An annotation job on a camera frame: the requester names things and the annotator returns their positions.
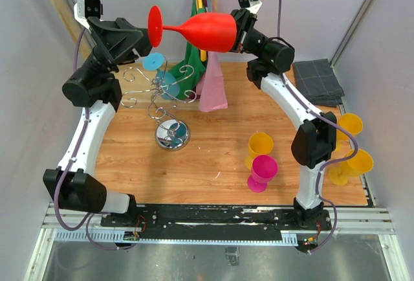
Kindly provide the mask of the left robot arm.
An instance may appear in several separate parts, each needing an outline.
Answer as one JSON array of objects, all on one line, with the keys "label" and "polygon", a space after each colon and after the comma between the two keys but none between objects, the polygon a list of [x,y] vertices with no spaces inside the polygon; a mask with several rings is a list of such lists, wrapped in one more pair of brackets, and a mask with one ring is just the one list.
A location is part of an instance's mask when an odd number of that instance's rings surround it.
[{"label": "left robot arm", "polygon": [[85,212],[84,220],[110,213],[129,227],[138,220],[135,197],[108,190],[95,179],[94,172],[104,135],[122,99],[115,73],[119,65],[147,56],[152,46],[147,30],[133,26],[123,17],[114,21],[88,17],[85,23],[96,45],[62,87],[72,105],[82,109],[80,121],[66,154],[55,169],[45,170],[43,182],[64,229],[75,231],[79,227],[63,221],[62,209]]}]

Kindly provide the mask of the blue plastic wine glass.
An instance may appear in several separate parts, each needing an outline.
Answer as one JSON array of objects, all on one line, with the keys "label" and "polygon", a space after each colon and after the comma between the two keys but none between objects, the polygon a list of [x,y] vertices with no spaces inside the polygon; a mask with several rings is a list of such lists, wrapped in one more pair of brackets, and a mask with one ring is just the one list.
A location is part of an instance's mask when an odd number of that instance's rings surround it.
[{"label": "blue plastic wine glass", "polygon": [[180,92],[180,86],[175,77],[166,69],[167,59],[159,52],[149,54],[142,62],[147,71],[156,71],[155,81],[160,83],[164,92],[161,97],[165,100],[176,98]]}]

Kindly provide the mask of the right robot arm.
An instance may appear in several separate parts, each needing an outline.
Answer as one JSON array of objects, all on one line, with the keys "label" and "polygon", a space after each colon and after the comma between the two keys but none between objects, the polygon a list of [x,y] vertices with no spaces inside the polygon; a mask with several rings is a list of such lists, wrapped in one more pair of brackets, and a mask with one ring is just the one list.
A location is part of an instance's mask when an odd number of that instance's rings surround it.
[{"label": "right robot arm", "polygon": [[312,105],[289,81],[286,72],[294,60],[294,47],[279,36],[256,30],[256,14],[246,8],[231,12],[237,35],[232,52],[249,53],[246,74],[255,86],[272,98],[296,129],[291,152],[300,166],[300,185],[294,198],[294,224],[308,229],[321,217],[323,165],[336,147],[336,116]]}]

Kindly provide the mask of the red plastic wine glass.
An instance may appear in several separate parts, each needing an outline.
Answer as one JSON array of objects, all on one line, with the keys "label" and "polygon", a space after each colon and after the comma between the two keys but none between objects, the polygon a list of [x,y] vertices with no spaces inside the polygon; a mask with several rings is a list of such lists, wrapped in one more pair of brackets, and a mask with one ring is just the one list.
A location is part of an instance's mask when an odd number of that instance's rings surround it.
[{"label": "red plastic wine glass", "polygon": [[158,47],[165,30],[178,32],[189,43],[200,50],[228,52],[237,37],[237,25],[230,14],[204,12],[190,17],[180,26],[167,26],[163,23],[158,6],[153,6],[148,15],[149,41]]}]

